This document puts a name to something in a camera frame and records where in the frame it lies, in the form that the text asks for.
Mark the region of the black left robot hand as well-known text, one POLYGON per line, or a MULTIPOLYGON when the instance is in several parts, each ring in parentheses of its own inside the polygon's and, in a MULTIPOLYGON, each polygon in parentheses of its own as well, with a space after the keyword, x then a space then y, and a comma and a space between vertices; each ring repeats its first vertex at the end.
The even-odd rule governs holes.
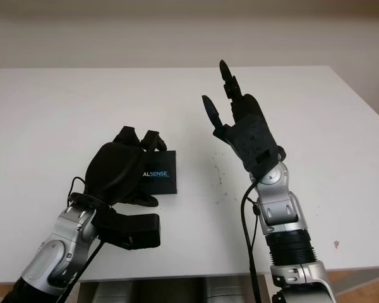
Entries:
POLYGON ((153 153, 166 150, 159 132, 148 130, 143 139, 139 139, 133 127, 124 126, 91 160, 83 193, 109 206, 117 203, 158 206, 157 199, 141 188, 140 181, 153 153))

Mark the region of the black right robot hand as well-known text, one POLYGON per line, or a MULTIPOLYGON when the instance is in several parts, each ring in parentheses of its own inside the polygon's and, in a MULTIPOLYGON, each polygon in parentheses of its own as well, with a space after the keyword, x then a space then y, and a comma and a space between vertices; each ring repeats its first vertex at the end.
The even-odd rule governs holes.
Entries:
MULTIPOLYGON (((236 77, 232 75, 227 63, 223 59, 219 62, 219 69, 224 81, 224 91, 227 98, 231 101, 231 110, 234 122, 239 122, 248 114, 260 116, 263 120, 265 120, 256 98, 250 94, 242 94, 236 77)), ((222 124, 219 113, 208 96, 202 95, 202 101, 207 116, 214 127, 213 135, 227 143, 225 132, 229 127, 222 124)))

